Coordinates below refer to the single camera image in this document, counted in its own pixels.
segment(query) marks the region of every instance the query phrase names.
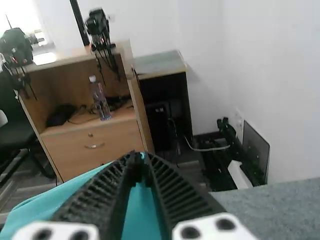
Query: chair leg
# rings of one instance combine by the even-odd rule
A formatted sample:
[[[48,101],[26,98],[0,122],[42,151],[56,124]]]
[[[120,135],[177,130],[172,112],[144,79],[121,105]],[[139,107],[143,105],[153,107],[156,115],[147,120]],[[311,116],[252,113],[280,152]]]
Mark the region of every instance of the chair leg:
[[[0,189],[7,183],[11,176],[17,171],[23,161],[27,158],[28,154],[22,156],[18,162],[10,169],[10,171],[5,175],[5,177],[0,181]]]
[[[48,173],[44,167],[41,165],[41,163],[39,162],[39,160],[36,158],[36,156],[34,155],[34,153],[30,150],[29,150],[29,153],[30,153],[30,156],[32,158],[32,160],[34,161],[35,165],[38,167],[38,169],[40,170],[40,172],[42,173],[42,175],[44,175],[46,178],[48,179],[55,179],[56,178],[56,174],[53,172],[53,173]]]

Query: wooden cabinet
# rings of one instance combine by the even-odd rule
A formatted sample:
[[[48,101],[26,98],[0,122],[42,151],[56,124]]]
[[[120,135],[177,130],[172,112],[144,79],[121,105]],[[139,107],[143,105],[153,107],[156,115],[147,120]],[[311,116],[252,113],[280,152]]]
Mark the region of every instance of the wooden cabinet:
[[[27,87],[28,95],[22,92],[19,99],[54,172],[62,182],[132,150],[154,151],[138,80],[130,61],[125,60],[130,54],[120,54],[122,50],[118,46],[113,55],[119,76],[103,64],[105,84],[102,88],[108,97],[126,99],[130,95],[131,101],[113,111],[112,118],[105,121],[101,121],[98,114],[84,111],[77,112],[63,125],[46,125],[48,116],[62,104],[72,104],[78,109],[83,105],[87,108],[92,106],[89,76],[96,75],[100,79],[94,53],[85,51],[50,63],[25,67],[34,93]]]
[[[42,137],[64,182],[132,150],[144,151],[135,118],[105,123]]]

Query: white wall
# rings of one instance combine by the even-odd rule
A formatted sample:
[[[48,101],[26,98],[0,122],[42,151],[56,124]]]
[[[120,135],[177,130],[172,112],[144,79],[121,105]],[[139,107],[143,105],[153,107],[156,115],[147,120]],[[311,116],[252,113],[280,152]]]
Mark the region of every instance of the white wall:
[[[69,0],[33,0],[41,27],[59,53],[69,55],[83,48],[78,25]]]
[[[78,0],[78,5],[84,21],[94,8],[103,8],[107,15],[114,16],[109,24],[111,41],[130,38],[135,57],[176,48],[172,24],[174,1]]]
[[[188,64],[187,83],[193,134],[217,131],[229,113],[228,82],[223,78],[221,0],[177,0],[178,49]]]
[[[69,54],[83,46],[77,22],[68,0],[33,0],[41,25],[57,50]],[[78,0],[85,21],[89,11],[103,8],[114,16],[111,41],[130,38],[135,57],[176,49],[174,0]]]
[[[238,108],[270,143],[269,182],[320,176],[320,1],[225,0],[224,66]]]

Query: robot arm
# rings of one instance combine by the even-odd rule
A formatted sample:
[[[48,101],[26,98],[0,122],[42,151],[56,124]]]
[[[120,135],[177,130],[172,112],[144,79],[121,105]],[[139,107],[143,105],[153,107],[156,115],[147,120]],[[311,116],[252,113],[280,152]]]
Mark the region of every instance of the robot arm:
[[[136,183],[151,188],[163,240],[256,239],[175,166],[151,153],[134,151],[91,178],[50,221],[31,223],[13,239],[120,240],[130,190]]]

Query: wall outlet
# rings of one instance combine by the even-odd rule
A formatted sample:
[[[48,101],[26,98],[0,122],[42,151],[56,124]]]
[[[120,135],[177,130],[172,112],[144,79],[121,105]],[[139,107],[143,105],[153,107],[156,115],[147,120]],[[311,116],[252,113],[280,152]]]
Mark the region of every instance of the wall outlet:
[[[234,110],[234,129],[236,131],[236,137],[240,140],[242,143],[243,136],[244,136],[244,117],[243,114],[239,111],[239,109],[235,108]]]

